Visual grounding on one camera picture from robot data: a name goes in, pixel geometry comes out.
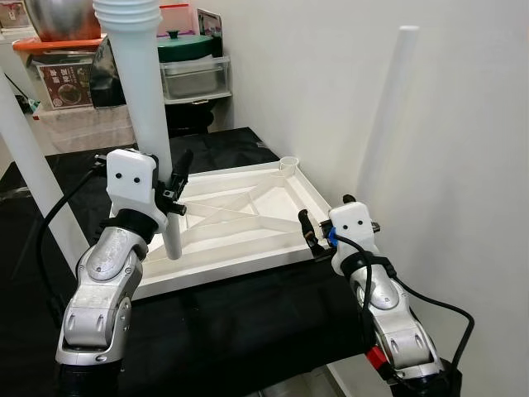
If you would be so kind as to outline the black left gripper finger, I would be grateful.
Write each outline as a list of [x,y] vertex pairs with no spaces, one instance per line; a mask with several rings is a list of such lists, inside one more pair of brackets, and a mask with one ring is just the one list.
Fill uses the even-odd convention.
[[171,198],[179,199],[188,184],[190,166],[195,155],[189,149],[174,163],[173,174],[171,174]]

